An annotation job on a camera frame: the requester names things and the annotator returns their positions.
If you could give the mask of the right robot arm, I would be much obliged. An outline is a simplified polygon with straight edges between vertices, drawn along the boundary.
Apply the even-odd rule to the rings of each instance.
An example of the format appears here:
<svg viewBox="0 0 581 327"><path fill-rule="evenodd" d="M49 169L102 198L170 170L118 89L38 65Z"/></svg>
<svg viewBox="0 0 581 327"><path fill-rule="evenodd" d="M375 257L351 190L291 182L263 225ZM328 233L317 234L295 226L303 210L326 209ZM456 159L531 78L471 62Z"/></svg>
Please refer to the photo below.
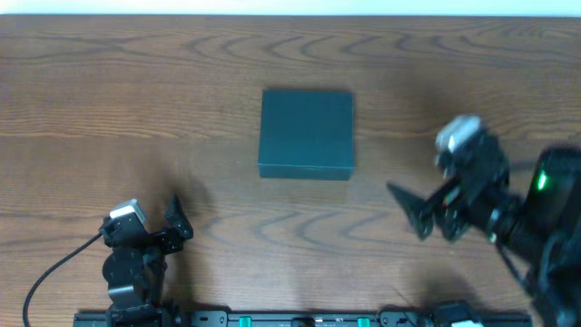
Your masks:
<svg viewBox="0 0 581 327"><path fill-rule="evenodd" d="M526 197L508 190L510 163L497 137L480 131L436 157L449 180L428 199L389 183L418 238L438 227L457 241L470 227L500 254L512 252L530 268L520 274L504 262L548 326L580 323L580 149L547 147L539 156Z"/></svg>

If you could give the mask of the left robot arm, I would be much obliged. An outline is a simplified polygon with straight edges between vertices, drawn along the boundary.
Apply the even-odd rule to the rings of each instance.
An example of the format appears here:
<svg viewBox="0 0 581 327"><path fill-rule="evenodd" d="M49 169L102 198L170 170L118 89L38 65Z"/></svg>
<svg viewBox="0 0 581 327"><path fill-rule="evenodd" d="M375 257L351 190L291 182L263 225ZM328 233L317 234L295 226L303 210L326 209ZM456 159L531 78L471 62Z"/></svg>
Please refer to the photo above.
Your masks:
<svg viewBox="0 0 581 327"><path fill-rule="evenodd" d="M166 225L149 233L137 200L115 206L99 229L104 244L113 250L103 264L108 296L113 304L105 314L108 326L187 326L188 314L175 302L162 300L165 257L183 249L193 237L178 196L164 214Z"/></svg>

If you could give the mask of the black gift box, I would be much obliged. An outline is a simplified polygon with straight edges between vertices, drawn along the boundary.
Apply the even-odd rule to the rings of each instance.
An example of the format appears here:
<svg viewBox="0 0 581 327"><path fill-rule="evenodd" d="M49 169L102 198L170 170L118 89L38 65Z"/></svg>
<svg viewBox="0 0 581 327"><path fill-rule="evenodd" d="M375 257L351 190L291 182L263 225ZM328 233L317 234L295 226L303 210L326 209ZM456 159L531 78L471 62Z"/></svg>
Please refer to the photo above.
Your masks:
<svg viewBox="0 0 581 327"><path fill-rule="evenodd" d="M355 171L354 96L331 90L262 91L262 178L347 181Z"/></svg>

